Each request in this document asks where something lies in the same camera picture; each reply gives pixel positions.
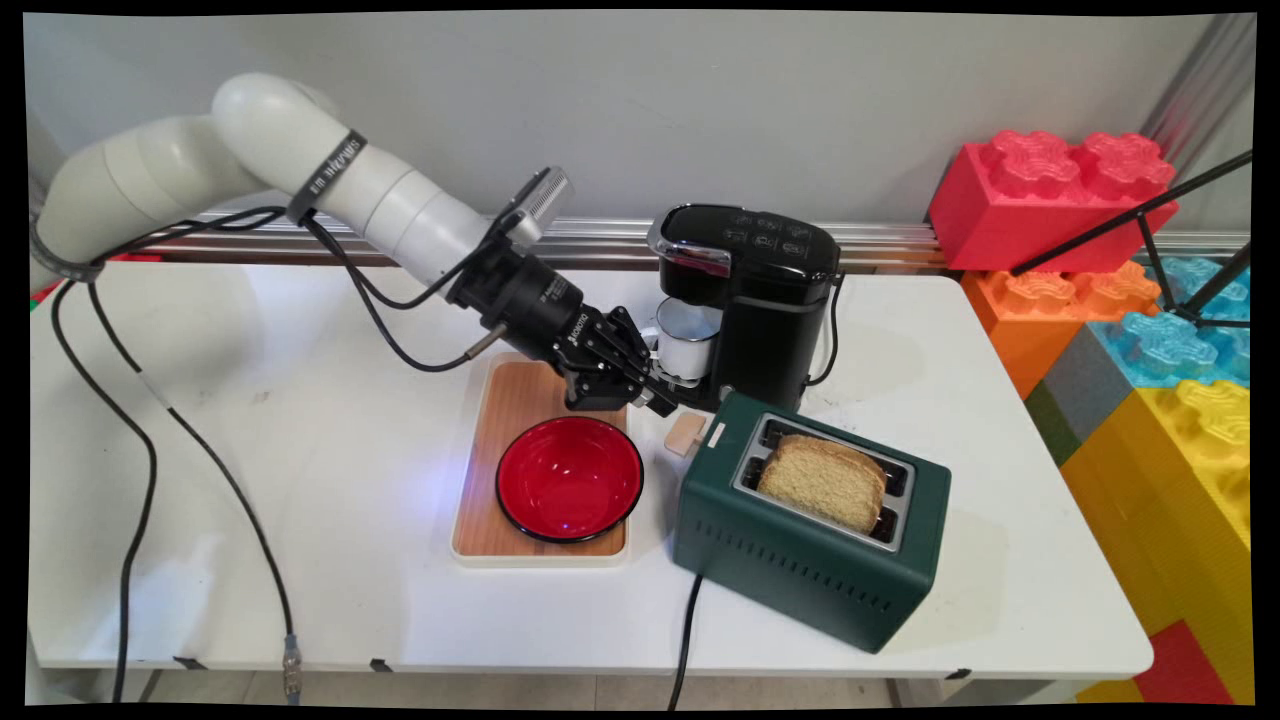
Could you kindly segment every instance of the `toast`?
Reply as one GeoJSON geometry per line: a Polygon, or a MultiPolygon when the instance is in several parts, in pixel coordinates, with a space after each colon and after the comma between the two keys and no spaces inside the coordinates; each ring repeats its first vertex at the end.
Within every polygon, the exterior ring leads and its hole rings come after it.
{"type": "Polygon", "coordinates": [[[844,445],[808,436],[778,441],[756,489],[851,530],[870,534],[884,500],[884,470],[844,445]]]}

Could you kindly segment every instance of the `white wall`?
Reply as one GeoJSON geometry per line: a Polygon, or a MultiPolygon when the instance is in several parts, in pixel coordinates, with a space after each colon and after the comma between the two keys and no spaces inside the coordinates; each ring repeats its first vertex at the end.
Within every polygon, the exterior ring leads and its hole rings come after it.
{"type": "MultiPolygon", "coordinates": [[[[1194,165],[1181,173],[1189,179],[1253,147],[1253,86],[1222,122],[1194,165]]],[[[1248,231],[1253,204],[1253,165],[1213,181],[1178,201],[1169,229],[1248,231]]]]}
{"type": "MultiPolygon", "coordinates": [[[[920,222],[961,142],[1137,131],[1207,17],[475,12],[23,18],[27,101],[63,152],[207,111],[262,69],[466,202],[563,165],[572,215],[739,201],[920,222]]],[[[247,206],[242,201],[239,206],[247,206]]]]}

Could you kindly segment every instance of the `power cord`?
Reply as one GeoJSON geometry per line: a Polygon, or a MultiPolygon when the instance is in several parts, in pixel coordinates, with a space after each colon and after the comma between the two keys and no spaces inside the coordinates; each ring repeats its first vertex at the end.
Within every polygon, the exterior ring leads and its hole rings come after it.
{"type": "Polygon", "coordinates": [[[689,637],[694,632],[694,606],[698,605],[698,589],[703,587],[703,577],[694,578],[694,587],[689,591],[689,605],[685,606],[685,634],[680,638],[680,665],[676,666],[676,685],[671,688],[671,702],[667,711],[676,710],[680,702],[680,689],[685,687],[685,666],[689,664],[689,637]]]}
{"type": "MultiPolygon", "coordinates": [[[[163,228],[164,231],[168,232],[163,232],[161,234],[152,233],[142,236],[129,242],[125,242],[113,250],[109,250],[95,258],[91,261],[91,264],[101,266],[104,263],[106,263],[108,259],[114,258],[116,255],[143,250],[146,247],[151,247],[161,242],[177,240],[179,237],[186,237],[198,232],[206,232],[211,229],[218,229],[221,232],[247,232],[257,229],[268,223],[271,223],[282,218],[284,213],[285,213],[284,208],[264,206],[264,208],[244,210],[242,213],[234,213],[232,215],[227,215],[224,218],[204,223],[197,220],[182,220],[179,223],[169,225],[168,228],[163,228]],[[257,219],[251,220],[248,223],[237,224],[250,218],[257,218],[257,219]]],[[[329,250],[347,269],[347,273],[351,275],[351,279],[356,286],[356,291],[360,293],[360,299],[365,304],[365,309],[369,310],[370,318],[372,318],[374,324],[378,325],[378,331],[381,333],[383,338],[392,347],[392,350],[394,350],[396,354],[399,355],[402,360],[404,360],[404,363],[419,370],[429,373],[439,373],[457,368],[458,365],[466,363],[472,357],[471,355],[472,351],[468,351],[462,356],[443,365],[428,365],[424,363],[419,363],[417,360],[411,357],[407,352],[404,352],[404,350],[399,346],[399,343],[396,342],[396,338],[390,334],[390,332],[387,329],[387,325],[383,323],[381,316],[378,315],[378,310],[374,307],[372,301],[369,297],[369,293],[371,292],[379,300],[379,302],[396,310],[408,310],[416,307],[422,302],[425,302],[429,297],[435,295],[458,273],[466,269],[466,266],[472,260],[475,260],[475,258],[477,258],[483,251],[488,250],[489,243],[480,242],[475,247],[475,250],[467,254],[466,258],[463,258],[457,265],[454,265],[438,281],[431,283],[431,286],[429,286],[421,295],[419,295],[412,300],[401,302],[387,297],[381,291],[379,291],[372,284],[372,282],[370,282],[369,278],[360,272],[360,269],[355,265],[355,263],[351,261],[351,259],[347,256],[346,251],[342,249],[338,241],[323,225],[316,223],[314,218],[305,219],[303,227],[306,227],[311,232],[311,234],[314,234],[316,240],[320,241],[320,243],[326,250],[329,250]]],[[[138,427],[136,421],[133,421],[133,419],[111,398],[111,396],[109,396],[106,391],[104,391],[101,386],[97,384],[93,377],[90,375],[88,370],[84,369],[84,365],[81,364],[79,359],[76,356],[76,352],[70,348],[70,345],[67,342],[67,337],[63,332],[63,325],[61,325],[61,305],[63,300],[67,297],[68,291],[70,291],[70,288],[76,282],[73,281],[69,279],[65,281],[63,283],[63,287],[60,287],[58,290],[58,293],[54,296],[54,304],[51,307],[51,319],[52,319],[54,334],[58,338],[58,345],[61,347],[63,354],[67,355],[67,359],[76,368],[76,372],[81,375],[84,383],[88,384],[90,388],[99,396],[99,398],[102,402],[105,402],[115,413],[115,415],[120,418],[120,420],[124,421],[124,424],[128,425],[131,430],[133,430],[134,434],[138,436],[138,438],[142,441],[142,445],[146,447],[147,460],[148,460],[147,491],[142,502],[142,512],[138,516],[138,524],[137,528],[134,529],[133,539],[129,543],[129,548],[125,552],[124,562],[120,569],[120,623],[119,623],[120,638],[115,661],[115,682],[111,689],[111,702],[120,702],[124,692],[124,667],[129,652],[129,579],[133,573],[133,561],[137,557],[138,548],[142,544],[142,538],[146,534],[147,524],[151,519],[151,502],[152,498],[155,497],[155,487],[156,487],[156,450],[155,445],[151,442],[151,437],[147,436],[147,433],[141,427],[138,427]]],[[[209,457],[214,461],[214,464],[218,465],[218,469],[223,473],[223,477],[227,478],[228,484],[230,484],[232,491],[236,493],[237,500],[239,500],[241,507],[244,509],[250,524],[253,527],[253,533],[257,536],[259,544],[262,548],[262,555],[266,557],[268,566],[271,570],[271,578],[275,582],[276,593],[280,596],[280,607],[284,614],[284,626],[285,626],[285,638],[284,638],[285,696],[288,698],[289,705],[298,705],[301,701],[300,671],[301,671],[302,657],[301,653],[298,652],[297,637],[293,634],[293,614],[289,607],[288,593],[284,589],[284,580],[280,577],[280,570],[275,564],[275,557],[271,553],[271,548],[266,541],[266,534],[262,532],[262,527],[257,520],[257,515],[253,512],[252,507],[248,503],[248,500],[244,497],[243,491],[241,491],[239,484],[236,482],[236,478],[232,477],[230,470],[227,469],[227,465],[223,462],[221,457],[219,457],[218,454],[214,451],[214,448],[210,447],[209,443],[205,441],[205,438],[201,437],[200,433],[196,432],[196,429],[172,405],[169,405],[166,400],[164,400],[164,397],[156,391],[155,386],[150,383],[141,365],[138,365],[137,361],[133,359],[133,356],[129,355],[128,350],[125,350],[124,345],[120,342],[120,338],[115,334],[115,329],[111,327],[110,320],[108,320],[106,313],[102,310],[101,299],[97,295],[97,287],[95,284],[90,283],[88,293],[90,293],[90,301],[93,305],[93,311],[97,315],[99,323],[101,323],[102,329],[106,331],[106,334],[110,338],[111,345],[115,346],[116,352],[120,354],[120,357],[124,359],[124,361],[129,365],[129,368],[132,368],[133,372],[137,373],[138,378],[143,382],[143,384],[147,386],[151,393],[165,406],[165,410],[168,410],[169,415],[179,425],[182,425],[184,430],[187,430],[187,433],[200,445],[200,447],[204,448],[204,451],[209,455],[209,457]]]]}
{"type": "MultiPolygon", "coordinates": [[[[280,596],[280,611],[284,615],[284,634],[287,646],[285,655],[288,656],[288,650],[289,650],[288,646],[292,644],[294,650],[297,646],[297,641],[293,634],[293,611],[289,607],[289,594],[284,589],[284,579],[280,578],[280,569],[275,564],[275,556],[271,553],[271,546],[266,542],[266,533],[262,532],[262,525],[257,520],[257,514],[253,512],[253,507],[248,503],[248,498],[244,497],[244,492],[241,489],[239,483],[236,482],[236,478],[232,475],[230,470],[227,469],[227,464],[223,462],[223,459],[218,456],[218,452],[215,452],[214,448],[210,447],[209,443],[205,441],[205,438],[201,437],[198,432],[196,432],[196,428],[191,427],[191,423],[188,423],[187,419],[183,418],[178,413],[178,410],[174,409],[173,405],[170,405],[169,401],[165,400],[156,391],[155,386],[151,384],[151,382],[148,380],[146,373],[142,372],[142,366],[138,365],[138,363],[133,359],[129,351],[125,350],[124,343],[120,342],[119,336],[115,334],[115,328],[111,325],[111,322],[106,318],[106,311],[102,309],[102,301],[97,295],[96,283],[88,286],[88,299],[90,302],[93,304],[93,313],[97,315],[97,322],[102,325],[102,329],[106,331],[106,337],[110,338],[111,345],[115,346],[115,351],[119,352],[120,357],[124,359],[124,363],[129,368],[132,368],[134,373],[137,373],[138,379],[142,380],[142,384],[147,386],[147,389],[150,389],[151,393],[156,397],[156,400],[159,400],[160,404],[165,406],[165,410],[169,411],[169,416],[172,416],[179,425],[182,425],[182,429],[187,430],[187,434],[189,434],[192,439],[195,439],[196,443],[200,445],[201,448],[204,448],[205,454],[209,455],[209,459],[214,461],[214,465],[218,465],[218,469],[221,471],[223,477],[227,478],[227,483],[232,487],[232,492],[236,493],[236,498],[239,501],[241,507],[244,509],[244,515],[248,516],[248,521],[253,527],[253,534],[257,536],[257,542],[262,548],[262,556],[266,559],[266,564],[271,569],[271,579],[275,582],[275,592],[280,596]]],[[[118,673],[116,678],[120,676],[123,676],[123,674],[118,673]]],[[[289,705],[298,705],[300,692],[287,693],[287,696],[289,705]]]]}
{"type": "Polygon", "coordinates": [[[142,536],[147,532],[147,520],[151,518],[151,498],[156,492],[156,447],[147,433],[133,421],[133,418],[129,418],[129,414],[116,405],[111,400],[111,396],[106,395],[106,391],[88,374],[88,370],[81,364],[79,357],[72,351],[70,345],[67,343],[61,322],[63,299],[67,297],[67,291],[74,284],[73,281],[67,281],[58,290],[58,293],[54,295],[51,314],[54,336],[58,338],[58,345],[61,346],[63,354],[67,355],[67,359],[70,360],[72,366],[76,368],[76,372],[79,373],[79,377],[88,384],[90,389],[97,393],[97,397],[115,413],[116,418],[133,430],[133,434],[138,436],[138,439],[147,448],[147,492],[142,498],[142,514],[138,516],[138,527],[133,530],[133,539],[129,542],[129,550],[124,553],[124,565],[120,568],[120,641],[115,653],[115,684],[111,687],[111,702],[120,702],[120,697],[124,694],[124,661],[129,655],[129,575],[133,571],[133,559],[138,555],[138,546],[142,544],[142,536]]]}
{"type": "MultiPolygon", "coordinates": [[[[119,247],[109,250],[109,251],[104,252],[102,255],[99,255],[97,258],[95,258],[92,260],[92,264],[93,265],[101,265],[101,264],[106,263],[106,260],[109,258],[113,258],[113,256],[119,255],[122,252],[131,252],[131,251],[136,251],[136,250],[142,250],[145,247],[150,247],[152,245],[156,245],[156,243],[160,243],[160,242],[165,242],[168,240],[174,240],[174,238],[178,238],[178,237],[183,237],[186,234],[191,234],[191,233],[196,233],[196,232],[204,232],[204,231],[209,231],[209,229],[221,229],[221,231],[225,231],[225,232],[243,232],[243,231],[256,229],[259,227],[265,225],[266,223],[270,223],[270,222],[275,220],[276,218],[282,217],[283,214],[284,214],[284,209],[283,208],[257,208],[257,209],[253,209],[253,210],[246,210],[243,213],[236,213],[233,215],[228,215],[225,218],[219,218],[216,220],[207,222],[207,223],[200,223],[200,222],[196,222],[196,220],[183,220],[180,223],[175,223],[174,225],[170,225],[172,229],[168,233],[164,233],[164,234],[160,234],[160,236],[154,236],[154,234],[143,236],[143,237],[132,240],[129,242],[125,242],[124,245],[120,245],[119,247]],[[248,218],[253,218],[253,217],[259,217],[259,215],[261,215],[261,217],[257,220],[253,220],[253,222],[250,222],[250,223],[246,223],[246,224],[237,224],[241,220],[244,220],[244,219],[248,219],[248,218]]],[[[88,373],[88,370],[84,369],[84,365],[79,361],[79,357],[76,355],[76,352],[72,350],[70,345],[67,342],[67,334],[63,332],[63,322],[61,322],[63,300],[65,300],[67,293],[74,286],[76,286],[76,282],[73,282],[73,281],[65,281],[63,283],[63,286],[58,290],[58,292],[54,295],[54,304],[52,304],[52,307],[51,307],[51,311],[50,311],[50,316],[51,316],[51,322],[52,322],[52,327],[54,327],[54,336],[58,340],[58,345],[61,347],[63,354],[70,361],[72,366],[76,368],[76,372],[79,374],[81,379],[83,379],[84,383],[90,387],[90,389],[92,389],[93,393],[97,395],[97,397],[104,404],[106,404],[106,406],[110,407],[111,411],[115,413],[115,415],[125,425],[128,425],[128,428],[131,430],[133,430],[133,433],[136,436],[138,436],[138,439],[142,441],[142,445],[143,445],[143,447],[147,451],[147,489],[146,489],[146,493],[143,495],[142,511],[138,515],[138,524],[137,524],[137,528],[133,532],[133,539],[129,542],[129,548],[128,548],[128,551],[124,555],[124,562],[122,564],[122,568],[120,568],[120,621],[119,621],[119,625],[120,625],[120,637],[119,637],[119,642],[118,642],[118,646],[116,646],[115,679],[114,679],[114,683],[113,683],[113,687],[111,687],[111,702],[120,702],[120,700],[123,698],[123,694],[124,694],[124,667],[125,667],[125,664],[127,664],[127,660],[128,660],[128,655],[129,655],[129,579],[131,579],[131,577],[133,574],[133,561],[137,557],[138,548],[142,546],[142,538],[146,536],[147,524],[150,523],[150,519],[151,519],[151,505],[152,505],[152,500],[155,498],[155,489],[156,489],[156,448],[155,448],[155,443],[151,442],[151,437],[147,436],[147,433],[133,420],[133,418],[131,418],[128,415],[128,413],[125,413],[111,398],[111,396],[109,396],[106,393],[106,391],[104,391],[102,387],[97,384],[97,380],[95,380],[93,377],[88,373]]],[[[101,302],[99,301],[97,293],[96,293],[95,287],[92,284],[90,284],[90,299],[93,302],[93,309],[95,309],[95,313],[97,313],[99,320],[102,323],[104,329],[108,332],[108,336],[111,338],[111,342],[115,345],[116,350],[120,351],[122,356],[124,356],[124,359],[129,364],[129,366],[133,368],[134,372],[137,372],[138,375],[146,383],[146,375],[142,374],[142,369],[137,365],[137,363],[133,360],[133,357],[129,356],[128,351],[124,350],[124,346],[120,345],[119,338],[115,336],[115,331],[110,327],[110,323],[106,320],[106,315],[102,313],[101,302]]],[[[150,383],[147,383],[147,387],[151,388],[152,393],[155,393],[155,388],[151,387],[150,383]]],[[[257,519],[253,516],[252,510],[250,510],[247,502],[244,501],[243,495],[239,492],[239,487],[236,484],[234,479],[232,479],[230,474],[227,471],[227,468],[225,468],[225,465],[223,465],[221,460],[216,456],[216,454],[212,452],[212,448],[210,448],[209,445],[204,441],[204,438],[201,438],[196,433],[195,428],[192,428],[172,407],[169,407],[169,413],[174,416],[174,419],[177,419],[179,421],[179,424],[183,425],[183,428],[187,429],[188,433],[192,434],[193,438],[196,438],[196,441],[201,445],[201,447],[204,447],[206,450],[206,452],[209,452],[210,456],[214,457],[214,461],[219,465],[219,468],[227,475],[227,479],[232,483],[232,487],[236,489],[237,497],[239,497],[241,501],[242,501],[242,503],[244,503],[246,511],[250,512],[250,519],[253,523],[255,529],[259,532],[259,539],[262,542],[262,548],[266,552],[268,562],[271,565],[273,574],[275,575],[275,579],[276,579],[276,587],[280,591],[282,602],[284,603],[285,625],[287,625],[287,632],[288,632],[288,637],[285,638],[285,644],[288,646],[289,644],[289,639],[293,638],[293,629],[292,629],[293,619],[292,619],[292,615],[291,615],[289,609],[288,609],[288,601],[285,600],[285,596],[284,596],[284,584],[283,584],[283,582],[279,578],[279,573],[278,573],[278,570],[275,568],[275,561],[274,561],[274,559],[270,555],[270,550],[268,550],[266,538],[261,533],[261,528],[257,527],[257,519]]]]}
{"type": "Polygon", "coordinates": [[[836,328],[836,304],[840,302],[840,288],[845,287],[845,273],[836,277],[836,291],[831,293],[831,357],[827,360],[827,369],[817,378],[804,382],[804,387],[813,387],[827,379],[831,369],[836,366],[836,355],[840,352],[840,331],[836,328]]]}

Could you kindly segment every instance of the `green toaster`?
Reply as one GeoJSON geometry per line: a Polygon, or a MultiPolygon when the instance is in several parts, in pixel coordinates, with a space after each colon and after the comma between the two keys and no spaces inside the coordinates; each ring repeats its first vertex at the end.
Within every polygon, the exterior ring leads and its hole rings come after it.
{"type": "Polygon", "coordinates": [[[733,392],[680,491],[676,564],[868,652],[920,605],[938,565],[951,471],[733,392]],[[756,492],[778,439],[852,447],[884,469],[870,534],[756,492]]]}

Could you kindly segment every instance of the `black coffee maker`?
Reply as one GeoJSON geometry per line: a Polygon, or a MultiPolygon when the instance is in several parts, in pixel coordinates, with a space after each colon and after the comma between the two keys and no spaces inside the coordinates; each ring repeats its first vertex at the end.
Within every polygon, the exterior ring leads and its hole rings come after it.
{"type": "Polygon", "coordinates": [[[822,228],[727,205],[680,205],[649,229],[662,291],[689,305],[722,310],[707,374],[666,378],[664,389],[714,413],[728,392],[795,411],[840,249],[822,228]]]}

